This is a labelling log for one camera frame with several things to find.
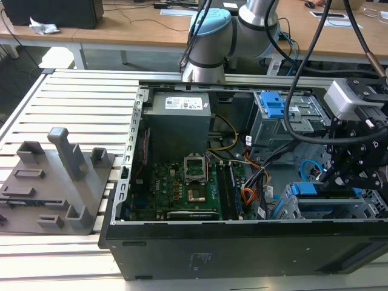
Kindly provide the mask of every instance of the desk leg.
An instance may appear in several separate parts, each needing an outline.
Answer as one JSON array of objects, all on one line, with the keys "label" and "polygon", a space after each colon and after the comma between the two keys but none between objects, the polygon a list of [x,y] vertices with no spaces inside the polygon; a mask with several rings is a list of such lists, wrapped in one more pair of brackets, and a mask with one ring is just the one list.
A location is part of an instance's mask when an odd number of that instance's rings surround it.
[{"label": "desk leg", "polygon": [[74,63],[78,70],[87,70],[87,63],[84,50],[80,43],[72,42],[67,48],[73,53]]},{"label": "desk leg", "polygon": [[126,50],[121,50],[121,51],[120,51],[120,54],[121,54],[121,63],[122,63],[123,65],[128,64],[128,60],[127,60],[127,51],[126,51]]},{"label": "desk leg", "polygon": [[3,47],[5,48],[5,51],[10,55],[12,59],[19,58],[19,54],[16,51],[16,47],[14,45],[5,44],[3,45]]},{"label": "desk leg", "polygon": [[281,55],[272,56],[271,63],[269,64],[269,68],[267,71],[267,76],[277,76],[279,73],[281,62],[283,61],[283,57]]}]

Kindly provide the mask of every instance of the gray plastic holder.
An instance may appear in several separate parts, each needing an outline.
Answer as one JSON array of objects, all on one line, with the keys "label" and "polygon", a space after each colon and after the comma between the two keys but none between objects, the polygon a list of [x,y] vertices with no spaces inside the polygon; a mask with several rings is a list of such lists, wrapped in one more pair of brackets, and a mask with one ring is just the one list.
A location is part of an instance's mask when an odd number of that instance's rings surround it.
[{"label": "gray plastic holder", "polygon": [[21,160],[0,188],[0,232],[92,232],[115,156],[104,148],[82,153],[68,135],[65,128],[51,129],[47,138],[57,150],[22,143]]}]

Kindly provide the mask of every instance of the metal slat table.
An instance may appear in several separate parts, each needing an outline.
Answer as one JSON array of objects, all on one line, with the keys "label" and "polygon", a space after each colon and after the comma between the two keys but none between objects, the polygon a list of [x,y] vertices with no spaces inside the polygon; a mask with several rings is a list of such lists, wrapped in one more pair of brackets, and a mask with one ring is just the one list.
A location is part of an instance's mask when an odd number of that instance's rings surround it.
[{"label": "metal slat table", "polygon": [[[53,126],[69,129],[82,150],[101,146],[116,158],[89,236],[0,233],[0,290],[387,290],[388,255],[351,275],[125,282],[108,250],[97,246],[109,190],[117,181],[139,80],[179,80],[177,73],[56,70],[41,75],[0,129],[0,185],[25,140],[53,149]],[[290,84],[286,77],[229,75],[228,82]],[[303,78],[301,85],[328,88],[331,79]]]}]

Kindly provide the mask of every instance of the motherboard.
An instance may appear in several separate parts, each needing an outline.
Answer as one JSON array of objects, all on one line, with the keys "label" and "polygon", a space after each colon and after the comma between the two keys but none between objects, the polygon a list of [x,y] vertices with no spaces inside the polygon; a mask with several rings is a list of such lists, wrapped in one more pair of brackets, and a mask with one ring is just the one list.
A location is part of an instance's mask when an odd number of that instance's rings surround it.
[{"label": "motherboard", "polygon": [[[126,216],[137,221],[179,221],[238,219],[244,214],[240,193],[246,177],[241,164],[207,162],[204,172],[202,163],[188,165],[153,164],[143,191],[129,195]],[[201,175],[202,181],[187,180]]]}]

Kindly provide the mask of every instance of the floor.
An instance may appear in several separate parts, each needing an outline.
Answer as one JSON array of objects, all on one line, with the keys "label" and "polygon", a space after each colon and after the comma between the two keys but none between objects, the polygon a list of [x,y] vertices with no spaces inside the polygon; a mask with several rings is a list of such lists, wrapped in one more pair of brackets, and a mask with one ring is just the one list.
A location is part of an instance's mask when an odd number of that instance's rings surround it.
[{"label": "floor", "polygon": [[[39,64],[49,48],[18,47],[19,59],[12,60],[1,56],[0,61],[0,126],[11,115],[19,101],[28,92],[39,76],[39,70],[26,54],[27,50]],[[127,52],[128,64],[121,64],[120,53],[109,50],[85,50],[85,56],[90,70],[131,70],[153,72],[177,72],[180,54]],[[268,62],[258,59],[239,59],[237,70],[229,73],[265,75]],[[285,75],[288,68],[281,69],[280,75]]]}]

